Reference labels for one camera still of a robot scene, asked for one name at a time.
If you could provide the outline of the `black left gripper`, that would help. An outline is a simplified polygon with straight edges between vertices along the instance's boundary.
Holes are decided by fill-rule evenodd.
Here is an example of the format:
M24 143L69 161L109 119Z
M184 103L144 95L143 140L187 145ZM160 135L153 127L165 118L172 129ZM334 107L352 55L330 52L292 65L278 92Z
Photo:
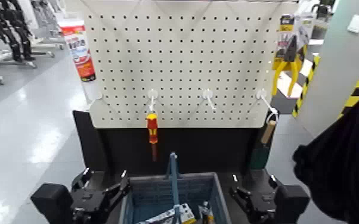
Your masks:
M108 207L119 203L131 189L127 170L121 174L120 182L103 191L83 189L92 177L92 170L87 167L72 180L73 223L106 223Z

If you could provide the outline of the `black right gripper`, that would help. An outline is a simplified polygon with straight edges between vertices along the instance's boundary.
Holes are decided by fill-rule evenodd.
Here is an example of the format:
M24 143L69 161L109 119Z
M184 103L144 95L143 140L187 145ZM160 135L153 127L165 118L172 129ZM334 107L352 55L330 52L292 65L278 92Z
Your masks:
M276 204L274 202L275 190L270 191L248 191L242 187L241 180L235 173L231 175L233 183L230 186L230 195L239 201L244 201L248 207L248 219L250 223L275 224ZM274 176L270 175L268 184L272 189L281 186L281 182Z

